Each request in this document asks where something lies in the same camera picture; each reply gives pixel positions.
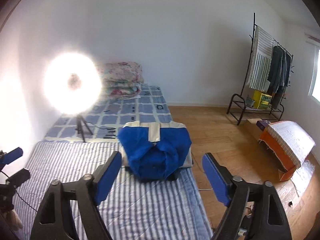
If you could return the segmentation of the orange covered stool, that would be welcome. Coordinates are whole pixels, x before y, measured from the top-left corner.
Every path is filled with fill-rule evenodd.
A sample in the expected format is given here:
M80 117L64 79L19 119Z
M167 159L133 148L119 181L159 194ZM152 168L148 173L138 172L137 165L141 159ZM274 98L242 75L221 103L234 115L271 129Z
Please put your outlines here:
M281 162L284 171L279 171L280 181L290 180L315 146L312 137L294 121L268 124L258 141L264 142Z

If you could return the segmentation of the cream and blue jacket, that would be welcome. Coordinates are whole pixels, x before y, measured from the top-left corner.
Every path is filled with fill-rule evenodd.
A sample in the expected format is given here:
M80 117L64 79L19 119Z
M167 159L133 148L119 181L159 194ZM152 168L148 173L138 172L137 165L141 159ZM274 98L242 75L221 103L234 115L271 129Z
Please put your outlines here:
M126 123L118 132L123 166L140 180L168 180L181 168L191 168L191 138L178 122Z

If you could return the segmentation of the window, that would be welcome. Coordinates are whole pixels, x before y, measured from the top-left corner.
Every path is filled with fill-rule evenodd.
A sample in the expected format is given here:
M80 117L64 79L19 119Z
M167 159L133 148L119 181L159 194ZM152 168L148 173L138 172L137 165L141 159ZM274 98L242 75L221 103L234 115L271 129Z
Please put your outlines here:
M319 38L313 37L309 34L306 36L308 38L308 43L315 46L315 59L309 96L319 102Z

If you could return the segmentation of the black clothes rack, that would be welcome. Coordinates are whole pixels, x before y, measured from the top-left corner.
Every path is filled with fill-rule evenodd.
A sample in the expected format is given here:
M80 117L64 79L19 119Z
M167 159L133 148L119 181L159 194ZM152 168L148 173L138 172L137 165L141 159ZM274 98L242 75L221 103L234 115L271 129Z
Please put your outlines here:
M264 115L267 120L280 121L285 112L282 101L290 75L293 54L267 31L253 21L251 49L240 93L231 96L227 115L239 126L245 115Z

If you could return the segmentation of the blue checkered bed sheet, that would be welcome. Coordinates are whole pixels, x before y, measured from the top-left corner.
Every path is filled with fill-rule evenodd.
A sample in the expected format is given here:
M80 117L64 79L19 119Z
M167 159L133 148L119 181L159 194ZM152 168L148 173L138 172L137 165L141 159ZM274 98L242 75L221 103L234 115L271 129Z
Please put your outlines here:
M142 85L142 91L136 98L99 100L82 116L93 132L93 135L90 135L84 127L86 142L117 141L118 131L128 122L169 123L172 120L161 89L148 85ZM43 141L83 142L76 131L76 117L59 117Z

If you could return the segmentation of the yellow box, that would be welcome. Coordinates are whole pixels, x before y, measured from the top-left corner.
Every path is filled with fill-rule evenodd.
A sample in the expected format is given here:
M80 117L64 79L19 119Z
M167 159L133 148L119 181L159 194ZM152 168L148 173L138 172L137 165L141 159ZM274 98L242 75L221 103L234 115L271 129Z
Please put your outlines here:
M262 93L261 91L255 90L253 94L255 109L268 109L269 104L272 100L272 96Z

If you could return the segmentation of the small green pot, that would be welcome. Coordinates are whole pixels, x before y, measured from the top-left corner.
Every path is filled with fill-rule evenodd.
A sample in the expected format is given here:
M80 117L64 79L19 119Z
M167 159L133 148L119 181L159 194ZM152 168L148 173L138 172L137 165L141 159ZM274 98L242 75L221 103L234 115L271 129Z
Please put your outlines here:
M252 108L255 103L255 101L250 96L247 96L245 102L246 102L246 106L249 108Z

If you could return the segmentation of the black light tripod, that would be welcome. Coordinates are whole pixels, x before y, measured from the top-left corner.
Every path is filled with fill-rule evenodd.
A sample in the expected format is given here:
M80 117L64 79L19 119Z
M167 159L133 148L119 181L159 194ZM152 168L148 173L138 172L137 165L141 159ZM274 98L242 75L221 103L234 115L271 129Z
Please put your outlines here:
M87 121L84 119L82 114L77 114L76 115L76 131L77 131L78 134L81 135L82 141L86 142L84 127L88 130L90 135L93 135L92 130L88 126Z

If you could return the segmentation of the dark hanging clothes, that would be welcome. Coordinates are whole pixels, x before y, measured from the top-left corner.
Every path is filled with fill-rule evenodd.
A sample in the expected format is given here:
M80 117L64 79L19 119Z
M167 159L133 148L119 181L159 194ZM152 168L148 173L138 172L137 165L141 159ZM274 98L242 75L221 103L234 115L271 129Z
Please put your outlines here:
M277 109L289 85L292 56L281 46L274 46L267 80L270 85L267 94L272 96L271 107Z

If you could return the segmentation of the striped hanging towel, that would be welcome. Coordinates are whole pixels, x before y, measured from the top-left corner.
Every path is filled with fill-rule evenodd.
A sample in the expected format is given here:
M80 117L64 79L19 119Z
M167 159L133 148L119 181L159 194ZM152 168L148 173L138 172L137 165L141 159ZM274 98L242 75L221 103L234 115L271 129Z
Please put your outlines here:
M270 85L267 80L274 47L273 37L260 26L255 27L252 55L247 85L251 89L265 92Z

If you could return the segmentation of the bubble wrap sheet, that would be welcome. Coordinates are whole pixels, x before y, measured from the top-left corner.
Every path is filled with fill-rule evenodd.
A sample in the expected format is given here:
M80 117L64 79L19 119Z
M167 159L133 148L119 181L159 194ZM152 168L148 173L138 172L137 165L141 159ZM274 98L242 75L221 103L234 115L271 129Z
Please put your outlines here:
M298 197L301 197L305 193L314 171L315 165L306 159L302 166L294 172L291 181L294 184Z

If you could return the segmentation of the floral folded comforter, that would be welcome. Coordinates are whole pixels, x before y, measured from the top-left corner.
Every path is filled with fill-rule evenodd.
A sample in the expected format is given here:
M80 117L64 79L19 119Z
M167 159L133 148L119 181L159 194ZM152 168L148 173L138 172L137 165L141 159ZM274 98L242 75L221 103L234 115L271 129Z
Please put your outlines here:
M143 68L136 62L96 65L101 79L101 99L130 99L138 96L144 82Z

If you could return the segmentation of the blue striped quilt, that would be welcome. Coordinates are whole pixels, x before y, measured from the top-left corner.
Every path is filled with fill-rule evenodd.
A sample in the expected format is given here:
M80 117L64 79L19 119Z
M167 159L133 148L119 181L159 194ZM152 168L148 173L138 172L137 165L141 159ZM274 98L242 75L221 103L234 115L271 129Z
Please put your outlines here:
M38 142L26 164L30 179L18 188L15 211L28 239L42 198L54 179L79 180L106 163L118 150L115 142ZM192 170L176 181L141 183L122 168L108 197L99 205L114 239L210 239L213 232Z

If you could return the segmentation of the cardboard box on floor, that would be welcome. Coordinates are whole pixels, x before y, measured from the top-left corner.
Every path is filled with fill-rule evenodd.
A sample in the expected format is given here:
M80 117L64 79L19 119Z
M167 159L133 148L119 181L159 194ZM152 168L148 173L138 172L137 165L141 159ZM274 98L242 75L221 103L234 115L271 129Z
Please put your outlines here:
M245 121L244 127L255 140L258 140L262 132L268 127L270 123L270 121L262 120L260 118L247 119Z

